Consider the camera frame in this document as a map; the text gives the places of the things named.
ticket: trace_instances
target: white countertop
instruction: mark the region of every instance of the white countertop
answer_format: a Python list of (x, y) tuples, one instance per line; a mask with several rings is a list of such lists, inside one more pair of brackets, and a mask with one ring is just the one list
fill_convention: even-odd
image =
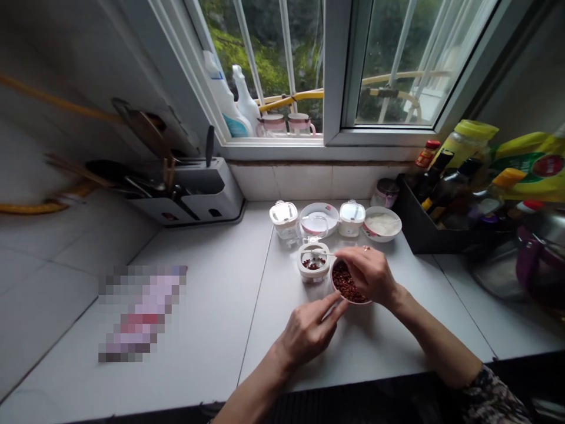
[(226, 400), (257, 301), (269, 207), (250, 203), (237, 225), (160, 232), (132, 264), (186, 264), (188, 273), (151, 353), (138, 363), (98, 363), (101, 322), (119, 321), (95, 303), (7, 398), (0, 422), (59, 423)]
[(435, 255), (498, 359), (558, 352), (565, 349), (565, 325), (532, 302), (503, 302), (480, 287), (464, 258)]
[[(308, 202), (295, 204), (300, 210)], [(237, 225), (160, 232), (132, 264), (186, 264), (188, 273), (151, 353), (139, 363), (98, 363), (103, 329), (116, 320), (96, 303), (0, 406), (0, 422), (59, 423), (227, 400), (293, 308), (332, 290), (329, 280), (303, 285), (298, 245), (287, 247), (273, 233), (271, 206), (249, 203)], [(492, 298), (457, 256), (438, 256), (439, 264), (431, 255), (414, 256), (403, 234), (384, 244), (337, 233), (323, 242), (331, 251), (352, 244), (383, 251), (398, 282), (484, 362), (494, 352), (506, 359), (565, 349), (559, 325), (532, 305)], [(416, 340), (385, 308), (351, 306), (327, 351), (298, 372), (290, 389), (427, 370)]]
[[(330, 201), (339, 208), (341, 201)], [(308, 202), (296, 202), (302, 209)], [(389, 243), (375, 243), (364, 234), (347, 239), (337, 232), (322, 240), (330, 251), (347, 245), (368, 245), (387, 255), (396, 280), (450, 329), (481, 360), (492, 351), (432, 256), (416, 257), (403, 234)], [(333, 290), (329, 277), (317, 287), (305, 286), (297, 267), (298, 245), (288, 248), (271, 238), (255, 316), (241, 371), (242, 382), (259, 364), (285, 328), (292, 310)], [(291, 390), (312, 389), (428, 371), (424, 354), (410, 332), (377, 304), (350, 306), (328, 349), (297, 373)]]

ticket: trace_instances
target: window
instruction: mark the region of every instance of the window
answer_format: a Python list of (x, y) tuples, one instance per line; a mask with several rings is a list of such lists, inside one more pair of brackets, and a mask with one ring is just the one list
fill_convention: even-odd
[[(148, 2), (226, 157), (409, 160), (464, 117), (534, 0)], [(297, 108), (323, 138), (230, 137), (203, 50), (228, 82), (242, 66), (262, 111)]]

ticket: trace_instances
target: patterned sleeve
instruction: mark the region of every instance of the patterned sleeve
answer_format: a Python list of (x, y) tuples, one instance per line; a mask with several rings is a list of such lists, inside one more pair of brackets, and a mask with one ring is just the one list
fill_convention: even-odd
[(469, 387), (459, 391), (458, 397), (466, 424), (531, 424), (524, 404), (485, 365)]

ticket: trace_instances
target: salt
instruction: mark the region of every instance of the salt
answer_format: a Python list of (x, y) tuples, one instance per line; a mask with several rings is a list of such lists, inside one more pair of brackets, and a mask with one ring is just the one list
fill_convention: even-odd
[(381, 236), (393, 236), (400, 230), (400, 220), (384, 213), (367, 217), (365, 223), (374, 233)]

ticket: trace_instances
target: person's left hand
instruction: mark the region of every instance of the person's left hand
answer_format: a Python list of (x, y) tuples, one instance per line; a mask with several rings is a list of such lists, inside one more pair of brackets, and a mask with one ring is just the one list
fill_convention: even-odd
[(271, 353), (284, 370), (294, 371), (328, 347), (337, 322), (349, 304), (342, 301), (324, 316), (340, 299), (340, 292), (335, 291), (322, 300), (305, 303), (293, 310), (287, 327), (271, 348)]

